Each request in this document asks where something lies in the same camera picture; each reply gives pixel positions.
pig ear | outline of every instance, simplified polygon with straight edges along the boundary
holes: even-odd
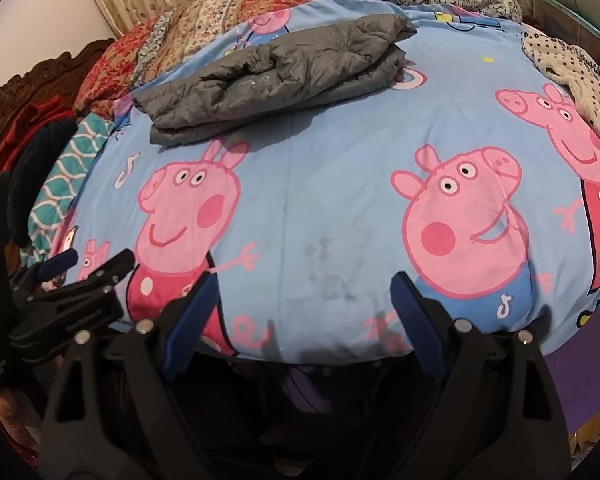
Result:
[[[145,213],[155,211],[157,190],[167,174],[167,168],[161,168],[152,174],[151,178],[142,186],[138,193],[138,205]]]
[[[109,256],[109,249],[111,248],[111,242],[104,242],[98,249],[98,255],[100,256],[100,265],[107,261]]]
[[[424,185],[417,176],[408,171],[394,171],[391,173],[391,184],[393,184],[395,191],[408,200],[413,199]]]
[[[249,153],[249,148],[250,145],[248,142],[238,142],[237,144],[228,147],[220,159],[220,164],[229,170],[231,168],[235,168],[242,162],[242,159],[247,156],[247,153]]]
[[[555,103],[563,103],[564,102],[564,94],[560,91],[560,89],[556,88],[555,85],[551,83],[545,84],[542,89],[544,93]]]
[[[435,153],[435,148],[430,144],[425,144],[417,150],[415,159],[417,165],[428,173],[431,173],[435,168],[442,164],[437,153]]]
[[[209,142],[206,152],[200,160],[205,162],[213,162],[217,154],[220,153],[220,150],[222,150],[222,140],[214,139]]]

gray puffer jacket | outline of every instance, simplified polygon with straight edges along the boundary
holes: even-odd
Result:
[[[153,144],[198,142],[273,113],[385,88],[404,65],[393,43],[415,32],[396,14],[300,30],[136,92],[134,102],[153,121]]]

carved wooden bed frame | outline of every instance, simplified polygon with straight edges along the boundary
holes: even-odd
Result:
[[[82,81],[113,40],[98,40],[88,44],[76,57],[64,52],[56,59],[37,63],[24,76],[15,75],[0,86],[0,142],[11,123],[27,104],[42,104],[55,95],[72,107]],[[8,244],[5,249],[9,272],[20,265],[20,251]]]

george pig print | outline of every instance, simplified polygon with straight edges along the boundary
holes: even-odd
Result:
[[[522,120],[543,128],[553,147],[580,178],[582,196],[572,204],[555,209],[563,217],[562,229],[573,234],[575,212],[584,206],[593,250],[590,292],[600,289],[600,139],[577,113],[570,97],[547,83],[544,93],[498,90],[497,101]]]
[[[245,244],[230,262],[215,264],[211,248],[231,222],[240,181],[234,168],[249,150],[247,142],[229,146],[216,161],[222,141],[209,143],[195,162],[171,162],[151,176],[138,194],[147,218],[136,240],[134,271],[126,292],[130,317],[155,319],[170,301],[186,296],[200,275],[233,266],[253,270],[259,256],[255,242]],[[203,340],[225,354],[234,354],[224,329],[220,306],[214,309]]]
[[[429,144],[415,161],[425,180],[394,171],[391,184],[411,201],[401,231],[417,288],[484,332],[516,330],[532,303],[528,229],[510,203],[518,161],[486,147],[442,162]]]

floral pillow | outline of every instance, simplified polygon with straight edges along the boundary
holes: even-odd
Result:
[[[80,86],[74,103],[77,116],[93,112],[106,119],[113,118],[113,102],[128,93],[138,63],[138,51],[149,38],[156,21],[141,23],[109,45]]]

